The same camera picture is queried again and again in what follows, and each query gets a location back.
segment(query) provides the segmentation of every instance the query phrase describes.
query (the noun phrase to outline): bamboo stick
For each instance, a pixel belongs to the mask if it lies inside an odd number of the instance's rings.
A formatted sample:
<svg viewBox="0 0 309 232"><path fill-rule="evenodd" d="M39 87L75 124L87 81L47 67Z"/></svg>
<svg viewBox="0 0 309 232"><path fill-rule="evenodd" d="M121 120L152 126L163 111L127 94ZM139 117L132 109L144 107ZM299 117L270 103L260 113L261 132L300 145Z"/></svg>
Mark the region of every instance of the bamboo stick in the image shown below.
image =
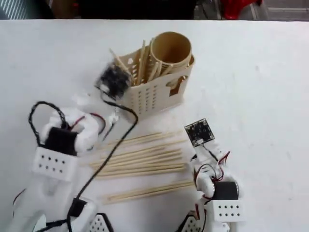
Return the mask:
<svg viewBox="0 0 309 232"><path fill-rule="evenodd" d="M162 132L157 132L157 133L152 133L152 134L147 134L147 135L143 135L143 136L139 136L139 137L135 137L135 138L132 138L132 139L125 139L122 143L126 143L128 141L134 141L134 140L139 140L139 139L143 139L143 138L147 138L147 137L153 137L153 136L158 136L158 135L161 135ZM114 141L114 142L111 142L107 145L114 145L116 143L118 143L119 140L117 141Z"/></svg>
<svg viewBox="0 0 309 232"><path fill-rule="evenodd" d="M186 165L185 162L179 162L179 163L148 163L148 164L142 164L139 163L128 165L128 166L119 166L119 167L109 167L108 165L103 169L105 172L112 172L112 171L119 171L119 170L131 170L131 169L140 169L140 168L151 168L151 167L172 167L172 166L180 166L180 165ZM97 170L98 166L92 166L94 170Z"/></svg>
<svg viewBox="0 0 309 232"><path fill-rule="evenodd" d="M134 145L138 145L138 144L143 144L143 143L149 143L149 142L152 142L152 141L156 141L156 140L160 140L160 139L165 139L165 138L169 138L169 137L172 137L172 136L175 136L179 133L181 133L182 131L179 130L179 131L176 131L176 132L169 132L169 133L166 133L166 134L158 134L156 136L152 136L152 137L148 137L148 138L142 138L142 139L138 139L138 140L135 140L135 141L123 141L120 145L120 147L123 147L123 145L127 145L127 144L134 144ZM106 147L104 147L103 149L105 148L108 148L110 146L112 146L112 144L108 144Z"/></svg>
<svg viewBox="0 0 309 232"><path fill-rule="evenodd" d="M155 160L155 159L165 158L165 157L172 157L172 156L180 155L180 154L181 154L181 151L180 152L170 152L170 153L166 153L166 154L162 154L162 155L141 158L139 160L129 160L129 161L124 161L124 162L119 162L119 163L112 163L112 164L109 164L109 166L110 167L116 167L116 166L130 165L130 164L134 164L136 162L140 163L140 162L143 162L143 161Z"/></svg>
<svg viewBox="0 0 309 232"><path fill-rule="evenodd" d="M152 156L158 156L158 155L163 155L163 154L168 154L168 153L172 153L172 152L177 152L177 151L180 151L181 149L178 148L178 149L174 149L174 150L169 150L169 151L163 151L163 152L160 152L160 153L140 153L140 154L137 154L137 155L127 155L127 156L121 156L121 157L114 157L114 159L110 159L110 161L108 162L108 165L111 165L111 164L115 164L115 163L122 163L122 162L125 162L125 161L130 161L130 160L139 160L141 158L146 158L146 157L152 157Z"/></svg>
<svg viewBox="0 0 309 232"><path fill-rule="evenodd" d="M142 45L141 51L140 51L139 72L138 72L137 81L136 81L136 85L137 85L137 86L140 85L140 81L141 81L141 78L142 78L142 76L143 76L142 68L143 68L143 63L144 63L143 57L144 57L144 52L145 52L145 45L146 45L146 41L143 40L143 45Z"/></svg>
<svg viewBox="0 0 309 232"><path fill-rule="evenodd" d="M149 168L135 168L135 169L126 169L126 170L114 170L114 171L106 171L103 170L100 172L101 176L106 175L118 175L118 174L128 174L128 173L140 173L140 172L150 172L150 171L159 171L159 170L169 170L174 168L182 168L184 167L183 164L181 165L170 165L166 167L149 167Z"/></svg>
<svg viewBox="0 0 309 232"><path fill-rule="evenodd" d="M170 64L170 65L163 71L163 73L162 73L161 76L167 75L167 74L172 70L172 68L173 68L173 65Z"/></svg>
<svg viewBox="0 0 309 232"><path fill-rule="evenodd" d="M155 78L158 78L161 74L161 69L162 69L162 61L159 62L159 66L158 66L158 69L155 73Z"/></svg>
<svg viewBox="0 0 309 232"><path fill-rule="evenodd" d="M119 175L110 175L110 176L101 176L100 174L98 174L97 177L104 178L104 179L111 179L111 178L131 177L131 176L141 176L141 175L157 175L157 174L165 174L165 173L175 173L175 172L183 172L185 170L186 168L182 167L182 168L164 169L164 170L159 170L159 171L119 174Z"/></svg>
<svg viewBox="0 0 309 232"><path fill-rule="evenodd" d="M114 59L116 59L119 63L119 66L126 71L128 74L131 75L131 73L129 72L129 69L125 66L125 64L121 61L121 59L114 53L113 50L110 49L110 53L112 54L112 56L114 57Z"/></svg>
<svg viewBox="0 0 309 232"><path fill-rule="evenodd" d="M163 159L158 159L158 160L150 160L146 162L142 162L140 164L162 164L162 163L167 163L175 160L181 160L183 157L181 155L174 156L174 157L168 157L168 158L163 158Z"/></svg>
<svg viewBox="0 0 309 232"><path fill-rule="evenodd" d="M132 151L132 152L125 152L125 153L121 153L121 154L118 154L118 155L115 155L111 158L112 159L121 159L121 158L124 158L124 157L130 157L130 156L136 156L136 155L139 155L140 153L144 152L144 151L147 151L147 153L152 153L152 152L156 152L156 151L160 151L160 150L164 150L165 147L158 147L158 148L152 148L152 149L141 149L141 150L138 150L138 151ZM102 162L104 162L105 159L100 159L98 161L95 161L95 162L92 162L90 163L89 165L93 165L93 164L101 164Z"/></svg>
<svg viewBox="0 0 309 232"><path fill-rule="evenodd" d="M110 196L106 196L106 198L109 200L114 200L114 199L119 199L119 198L124 198L124 197L129 197L129 196L138 196L138 195L145 194L145 193L157 192L157 191L177 188L181 186L193 185L193 184L194 182L192 180L179 181L179 182L172 183L170 185L164 185L164 186L153 187L153 188L144 188L144 189L138 189L134 191L128 191L128 192L117 194L117 195L110 195Z"/></svg>
<svg viewBox="0 0 309 232"><path fill-rule="evenodd" d="M138 195L128 195L125 194L124 196L121 195L115 195L115 196L110 196L108 198L105 198L105 203L116 203L116 202L121 202L121 201L127 201L127 200L134 200L134 199L139 199L139 198L145 198L145 197L150 197L150 196L155 196L155 195L160 195L160 194L164 194L164 193L168 193L168 192L172 192L172 191L177 191L183 188L187 188L187 187L192 187L194 185L193 182L188 183L186 185L178 185L178 186L174 186L172 188L166 187L166 188L158 188L158 190L155 191L149 191L148 189L146 189L144 191L144 193L138 194Z"/></svg>
<svg viewBox="0 0 309 232"><path fill-rule="evenodd" d="M150 75L149 75L149 78L148 78L148 82L152 81L154 76L155 76L155 72L157 71L158 69L158 66L159 66L159 62L156 62L154 67L153 67L153 70L151 71Z"/></svg>

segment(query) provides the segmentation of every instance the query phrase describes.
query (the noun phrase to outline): black cable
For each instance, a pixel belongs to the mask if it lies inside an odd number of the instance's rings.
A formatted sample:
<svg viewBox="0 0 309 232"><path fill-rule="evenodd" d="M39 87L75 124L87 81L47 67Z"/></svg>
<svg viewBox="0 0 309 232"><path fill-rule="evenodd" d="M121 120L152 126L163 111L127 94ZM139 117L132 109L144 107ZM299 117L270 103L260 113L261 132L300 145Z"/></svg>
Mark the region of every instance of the black cable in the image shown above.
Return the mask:
<svg viewBox="0 0 309 232"><path fill-rule="evenodd" d="M115 145L115 147L112 149L112 151L110 152L110 154L108 155L108 157L105 159L105 161L101 164L101 166L95 171L95 173L93 173L93 175L89 178L89 180L87 181L87 183L82 187L82 189L79 191L79 193L76 196L76 200L78 200L80 198L80 196L82 195L82 193L85 191L85 189L89 186L89 184L93 181L93 179L101 172L101 170L105 167L105 165L107 164L107 162L110 160L110 158L112 157L113 153L115 152L115 150L118 148L118 146L123 142L123 140L127 137L127 135L133 130L133 128L136 126L136 124L139 121L139 117L137 116L137 114L130 108L127 108L123 105L119 105L117 103L111 102L111 101L106 101L103 99L103 92L101 92L101 99L108 105L111 106L115 106L118 107L122 110L128 111L131 114L134 115L135 117L135 121L133 123L133 125L127 130L127 132L121 137L121 139L117 142L117 144ZM69 232L72 232L72 227L71 227L71 222L70 222L70 214L71 214L71 210L74 208L74 203L72 204L68 214L67 214L67 224L68 224L68 230Z"/></svg>
<svg viewBox="0 0 309 232"><path fill-rule="evenodd" d="M105 129L105 127L106 127L106 121L105 121L105 119L101 116L101 115L98 115L97 113L90 113L92 116L95 116L95 117L97 117L97 118L99 118L101 121L102 121L102 123L103 123L103 126L102 126L102 128L101 128L101 130L99 131L99 135L100 134L102 134L103 133L103 131L104 131L104 129Z"/></svg>
<svg viewBox="0 0 309 232"><path fill-rule="evenodd" d="M108 129L108 131L106 132L106 134L104 135L102 142L106 139L106 137L109 135L109 133L112 131L112 129L114 128L116 123L112 123L111 127Z"/></svg>
<svg viewBox="0 0 309 232"><path fill-rule="evenodd" d="M55 109L57 111L57 113L59 114L60 116L60 120L62 122L61 124L61 128L65 129L68 127L68 123L66 122L66 118L65 118L65 115L64 113L60 110L59 107L55 106L54 104L52 103L49 103L49 102L46 102L46 101L38 101L37 103L35 103L33 105L33 107L31 108L31 111L30 111L30 114L29 114L29 117L28 117L28 122L31 126L31 129L34 133L34 136L35 136L35 139L36 139L36 142L37 142L37 145L40 146L41 143L40 143L40 134L37 132L37 130L35 129L34 125L33 125L33 122L32 122L32 116L35 112L35 110L37 109L37 107L39 105L48 105L50 107L52 107L53 109Z"/></svg>
<svg viewBox="0 0 309 232"><path fill-rule="evenodd" d="M205 148L205 150L208 151L209 154L210 154L217 162L219 161L218 158L217 158L210 150L208 150L208 149L204 146L204 144L202 144L202 147Z"/></svg>

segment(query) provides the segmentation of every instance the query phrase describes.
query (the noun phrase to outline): red wire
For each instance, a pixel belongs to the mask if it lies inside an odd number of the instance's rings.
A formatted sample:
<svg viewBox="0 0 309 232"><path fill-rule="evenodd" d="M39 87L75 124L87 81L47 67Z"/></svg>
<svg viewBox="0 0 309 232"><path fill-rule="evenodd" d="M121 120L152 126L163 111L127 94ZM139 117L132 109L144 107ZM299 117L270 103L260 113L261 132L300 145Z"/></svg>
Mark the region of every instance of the red wire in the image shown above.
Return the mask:
<svg viewBox="0 0 309 232"><path fill-rule="evenodd" d="M95 117L98 117L99 119L102 120L102 122L104 123L101 131L100 131L100 134L103 132L103 130L105 129L105 125L106 125L106 121L105 119L101 116L101 115L98 115L97 113L90 113L92 116L95 116ZM81 120L83 120L85 118L85 116L82 116L80 117L78 120L76 120L76 122L74 122L74 124L71 126L70 130L72 130Z"/></svg>
<svg viewBox="0 0 309 232"><path fill-rule="evenodd" d="M229 155L230 153L231 153L231 152L228 151L221 159L219 159L218 164L221 164L221 162L222 162L224 159L225 159L225 163L226 163L227 157L228 157L228 155Z"/></svg>
<svg viewBox="0 0 309 232"><path fill-rule="evenodd" d="M76 122L73 123L73 125L70 127L70 130L73 130L73 128L83 119L85 118L85 116L80 117L79 119L76 120Z"/></svg>

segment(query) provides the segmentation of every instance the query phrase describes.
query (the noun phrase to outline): white surface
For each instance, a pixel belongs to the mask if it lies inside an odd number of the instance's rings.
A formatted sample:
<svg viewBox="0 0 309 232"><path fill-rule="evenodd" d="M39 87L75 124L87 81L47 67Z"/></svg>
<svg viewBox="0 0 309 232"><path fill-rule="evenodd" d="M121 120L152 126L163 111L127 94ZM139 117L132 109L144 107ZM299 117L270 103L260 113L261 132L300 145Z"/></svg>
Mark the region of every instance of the white surface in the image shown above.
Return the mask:
<svg viewBox="0 0 309 232"><path fill-rule="evenodd" d="M0 228L12 215L14 196L29 182L35 140L27 117L33 103L69 106L74 93L92 89L112 59L109 47L126 54L168 30L186 35L196 57L184 103L141 122L132 135L176 130L206 117L231 150L228 163L245 186L248 220L238 231L308 230L309 23L99 20L0 21ZM50 112L36 112L35 125L47 123ZM126 129L117 128L112 138ZM171 178L179 177L96 181L85 197ZM185 217L192 193L101 209L116 232L170 232Z"/></svg>

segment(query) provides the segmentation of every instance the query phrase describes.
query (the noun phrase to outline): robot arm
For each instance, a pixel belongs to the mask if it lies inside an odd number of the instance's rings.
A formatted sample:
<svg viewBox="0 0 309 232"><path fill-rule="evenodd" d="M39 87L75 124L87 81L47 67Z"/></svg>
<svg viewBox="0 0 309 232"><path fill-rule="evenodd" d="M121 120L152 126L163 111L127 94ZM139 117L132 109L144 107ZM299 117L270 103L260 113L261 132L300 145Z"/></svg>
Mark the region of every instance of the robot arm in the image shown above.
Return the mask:
<svg viewBox="0 0 309 232"><path fill-rule="evenodd" d="M69 125L80 121L80 132L74 133L61 130L60 117L52 115L49 123L41 133L41 143L36 150L32 165L32 179L21 196L19 207L14 212L14 218L7 229L8 232L32 232L38 219L45 215L47 222L66 218L74 199L75 186L78 181L77 152L85 152L98 139L98 123L89 114L78 109L63 109ZM93 218L97 207L88 202L81 213L80 219ZM67 231L66 224L49 230Z"/></svg>
<svg viewBox="0 0 309 232"><path fill-rule="evenodd" d="M185 129L196 151L190 168L196 189L203 194L196 204L196 224L201 232L230 232L234 224L244 221L244 207L243 189L225 164L229 152L216 144L206 119ZM190 231L192 225L185 224L181 231Z"/></svg>

